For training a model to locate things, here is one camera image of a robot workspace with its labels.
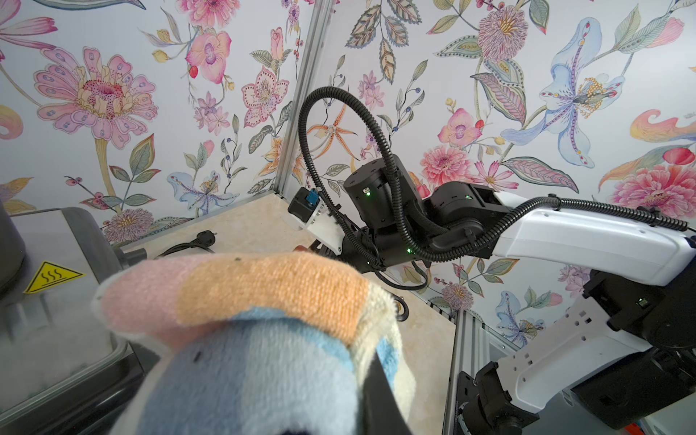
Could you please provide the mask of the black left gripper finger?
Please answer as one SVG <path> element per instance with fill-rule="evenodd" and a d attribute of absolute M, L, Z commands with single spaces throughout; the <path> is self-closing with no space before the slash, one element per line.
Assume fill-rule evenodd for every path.
<path fill-rule="evenodd" d="M 378 355 L 374 355 L 362 386 L 362 427 L 366 435 L 411 435 Z"/>

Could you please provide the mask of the grey steel coffee machine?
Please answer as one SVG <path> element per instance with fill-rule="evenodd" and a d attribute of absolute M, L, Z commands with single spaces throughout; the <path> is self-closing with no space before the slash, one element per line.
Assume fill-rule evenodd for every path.
<path fill-rule="evenodd" d="M 147 257 L 111 246 L 90 213 L 1 206 L 1 431 L 106 434 L 155 355 L 110 332 L 99 285 Z"/>

